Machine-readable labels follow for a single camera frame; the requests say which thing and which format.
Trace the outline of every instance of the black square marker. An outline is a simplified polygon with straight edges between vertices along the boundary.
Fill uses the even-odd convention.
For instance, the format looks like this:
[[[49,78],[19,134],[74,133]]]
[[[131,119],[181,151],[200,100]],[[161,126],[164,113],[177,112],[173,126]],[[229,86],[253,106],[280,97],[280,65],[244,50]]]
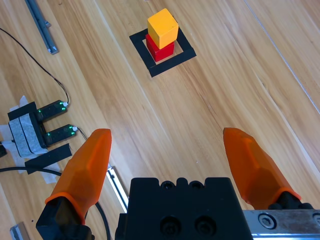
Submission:
[[[161,74],[179,64],[188,61],[196,56],[195,50],[191,47],[186,36],[179,27],[178,36],[176,41],[182,49],[182,53],[169,58],[168,60],[156,64],[154,58],[151,56],[149,50],[144,44],[143,40],[146,39],[148,34],[148,29],[142,30],[130,36],[131,42],[133,43],[135,49],[142,58],[146,68],[149,70],[151,77]]]

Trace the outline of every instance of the white tape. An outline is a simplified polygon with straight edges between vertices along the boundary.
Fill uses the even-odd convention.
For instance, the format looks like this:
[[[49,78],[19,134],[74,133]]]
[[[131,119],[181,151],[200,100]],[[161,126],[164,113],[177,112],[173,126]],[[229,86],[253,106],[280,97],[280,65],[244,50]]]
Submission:
[[[24,167],[25,166],[25,159],[19,156],[18,149],[16,147],[16,144],[12,141],[3,141],[2,145],[5,149],[7,149],[13,158],[14,164],[17,167]],[[25,172],[25,170],[18,170],[18,172],[21,174]]]
[[[57,162],[54,163],[54,164],[51,164],[50,166],[45,167],[45,169],[49,169],[49,170],[54,170],[54,171],[60,172],[60,167],[59,167]],[[41,172],[41,175],[44,178],[44,181],[45,181],[46,184],[53,184],[53,183],[57,182],[57,180],[56,180],[57,176],[54,175],[54,174],[47,173],[47,172]]]
[[[19,106],[21,108],[27,104],[28,104],[28,100],[27,100],[26,96],[23,95],[22,98],[20,99]]]
[[[0,125],[0,134],[2,135],[4,141],[11,141],[14,139],[9,125]]]
[[[19,106],[14,106],[12,108],[10,108],[10,112],[12,112],[13,110],[16,110],[20,107],[23,107],[25,105],[28,104],[28,100],[25,96],[22,96],[22,98],[19,101]],[[9,128],[9,125],[0,125],[0,134],[2,135],[2,138],[4,141],[2,141],[2,145],[4,146],[4,148],[6,150],[8,150],[11,153],[11,156],[13,158],[14,164],[17,167],[25,167],[25,159],[20,157],[19,153],[18,153],[18,149],[15,143],[12,142],[12,140],[14,139],[11,133],[11,130]],[[58,163],[54,163],[50,166],[45,167],[45,169],[50,169],[50,170],[54,170],[57,172],[60,172],[60,167],[58,165]],[[19,170],[18,171],[20,174],[23,172],[26,172],[25,170]],[[56,175],[53,175],[51,173],[47,173],[47,172],[41,172],[41,175],[44,179],[44,181],[47,184],[53,184],[56,183]]]
[[[16,110],[16,109],[18,109],[19,108],[19,106],[17,105],[17,106],[13,106],[12,108],[10,108],[10,112],[12,112],[12,111],[14,111],[14,110]]]

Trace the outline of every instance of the yellow cube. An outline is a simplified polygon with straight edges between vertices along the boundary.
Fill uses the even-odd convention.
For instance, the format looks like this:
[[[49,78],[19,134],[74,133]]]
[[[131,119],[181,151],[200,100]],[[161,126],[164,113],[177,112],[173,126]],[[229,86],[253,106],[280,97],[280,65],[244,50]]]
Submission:
[[[159,49],[177,40],[178,29],[177,21],[166,8],[148,18],[148,33]]]

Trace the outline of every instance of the black tape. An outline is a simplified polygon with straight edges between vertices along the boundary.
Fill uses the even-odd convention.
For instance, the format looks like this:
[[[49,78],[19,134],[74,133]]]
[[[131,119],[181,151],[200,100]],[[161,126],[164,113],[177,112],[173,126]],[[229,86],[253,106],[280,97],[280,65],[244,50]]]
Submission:
[[[0,158],[7,155],[7,151],[3,145],[0,145]]]
[[[151,77],[154,77],[158,74],[161,74],[179,64],[188,61],[196,56],[195,50],[191,47],[190,43],[188,42],[186,36],[179,28],[178,36],[176,41],[180,45],[181,49],[183,50],[182,53],[169,58],[168,60],[156,64],[155,60],[151,56],[149,50],[147,49],[146,45],[144,44],[143,40],[146,39],[146,35],[148,34],[148,29],[144,29],[140,32],[137,32],[130,36],[130,40],[133,43],[135,49],[139,53],[141,59],[143,60],[146,68],[149,70]]]
[[[45,154],[42,154],[34,159],[25,162],[25,166],[29,168],[43,169],[51,164],[57,163],[63,159],[72,156],[69,143],[57,147]],[[36,172],[35,170],[27,170],[28,174]]]
[[[36,111],[37,111],[37,106],[36,106],[36,103],[33,101],[27,105],[17,108],[16,110],[8,112],[8,117],[9,117],[9,120],[12,121],[28,113],[35,113]]]

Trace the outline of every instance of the wooden floor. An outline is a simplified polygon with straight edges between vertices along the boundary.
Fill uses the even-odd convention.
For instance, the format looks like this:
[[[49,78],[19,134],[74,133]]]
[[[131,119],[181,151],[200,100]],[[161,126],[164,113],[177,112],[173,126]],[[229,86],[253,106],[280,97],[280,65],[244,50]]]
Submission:
[[[38,0],[59,54],[50,55],[23,0],[0,0],[9,31],[63,82],[68,113],[46,125],[113,134],[110,163],[129,190],[134,177],[204,181],[230,177],[223,129],[254,136],[291,186],[320,208],[320,2],[318,0]],[[129,36],[167,8],[197,56],[151,78]],[[0,125],[22,95],[38,106],[61,88],[0,32]],[[68,140],[74,153],[84,142]],[[67,160],[59,165],[63,168]],[[11,167],[11,156],[0,167]],[[24,222],[30,239],[54,184],[39,173],[0,174],[0,233]],[[114,236],[121,206],[108,180],[100,203]],[[243,209],[250,208],[241,200]],[[86,223],[106,239],[92,207]]]

